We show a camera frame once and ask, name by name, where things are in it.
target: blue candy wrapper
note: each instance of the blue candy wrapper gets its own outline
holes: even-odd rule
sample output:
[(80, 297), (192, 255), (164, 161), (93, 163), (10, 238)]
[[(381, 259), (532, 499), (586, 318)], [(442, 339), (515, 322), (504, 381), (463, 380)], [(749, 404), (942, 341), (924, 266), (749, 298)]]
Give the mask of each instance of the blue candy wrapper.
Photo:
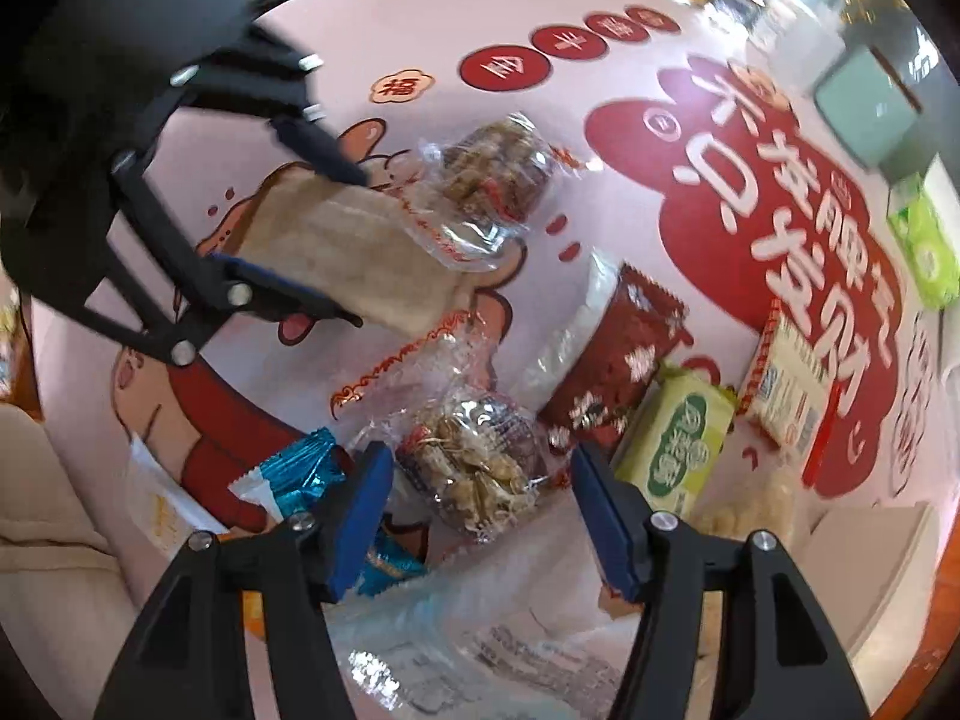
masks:
[[(229, 490), (240, 500), (267, 509), (276, 522), (305, 512), (323, 498), (330, 485), (347, 479), (333, 452), (336, 445), (333, 433), (320, 428), (262, 461)], [(355, 589), (360, 595), (373, 596), (425, 573), (424, 564), (381, 528), (367, 551)]]

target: printed tablecloth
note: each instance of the printed tablecloth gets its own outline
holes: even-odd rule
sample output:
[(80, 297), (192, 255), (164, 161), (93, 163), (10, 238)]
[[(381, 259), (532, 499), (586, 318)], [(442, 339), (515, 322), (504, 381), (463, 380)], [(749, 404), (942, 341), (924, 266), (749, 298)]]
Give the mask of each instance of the printed tablecloth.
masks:
[[(500, 338), (498, 389), (569, 322), (594, 247), (688, 304), (671, 359), (718, 384), (740, 385), (776, 295), (842, 383), (816, 505), (930, 500), (949, 531), (957, 478), (937, 322), (887, 229), (887, 186), (809, 100), (776, 90), (742, 37), (673, 0), (294, 0), (263, 20), (323, 58), (310, 81), (323, 124), (376, 189), (419, 175), (421, 140), (456, 140), (515, 110), (593, 169), (565, 181), (522, 247), (478, 281), (473, 307)], [(263, 122), (182, 110), (148, 177), (210, 252), (291, 159)], [(122, 220), (110, 235), (179, 311)], [(123, 316), (109, 289), (92, 301)], [(256, 529), (262, 512), (227, 484), (320, 425), (347, 440), (356, 396), (411, 341), (369, 323), (238, 316), (197, 362), (174, 368), (61, 317), (42, 317), (37, 336), (49, 429), (138, 593), (162, 564), (123, 511), (127, 435), (144, 437), (224, 524)], [(767, 453), (739, 426), (707, 494)], [(388, 525), (435, 559), (427, 525), (400, 519)]]

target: beige sofa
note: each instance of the beige sofa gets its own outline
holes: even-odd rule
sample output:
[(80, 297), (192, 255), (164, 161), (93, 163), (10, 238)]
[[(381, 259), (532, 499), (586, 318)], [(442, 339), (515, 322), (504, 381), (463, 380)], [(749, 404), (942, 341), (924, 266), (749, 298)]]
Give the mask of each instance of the beige sofa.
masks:
[(44, 429), (0, 405), (0, 625), (61, 718), (93, 716), (134, 618)]

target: green snack package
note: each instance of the green snack package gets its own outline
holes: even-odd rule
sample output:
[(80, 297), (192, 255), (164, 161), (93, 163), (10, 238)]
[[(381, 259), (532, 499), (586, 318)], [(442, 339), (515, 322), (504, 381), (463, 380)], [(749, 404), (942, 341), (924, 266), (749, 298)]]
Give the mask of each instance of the green snack package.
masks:
[(942, 309), (960, 296), (960, 264), (944, 237), (940, 218), (923, 177), (904, 178), (891, 191), (893, 213), (887, 218), (920, 299), (929, 309)]
[(661, 388), (641, 407), (613, 459), (614, 475), (654, 509), (687, 517), (707, 483), (736, 409), (736, 396), (685, 368), (662, 365)]

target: floor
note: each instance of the floor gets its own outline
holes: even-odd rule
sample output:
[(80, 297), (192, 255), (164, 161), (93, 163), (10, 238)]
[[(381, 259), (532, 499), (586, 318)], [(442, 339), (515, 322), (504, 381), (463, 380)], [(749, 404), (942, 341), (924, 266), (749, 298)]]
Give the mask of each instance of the floor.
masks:
[(953, 524), (926, 620), (920, 649), (875, 720), (901, 720), (917, 704), (960, 635), (960, 525)]

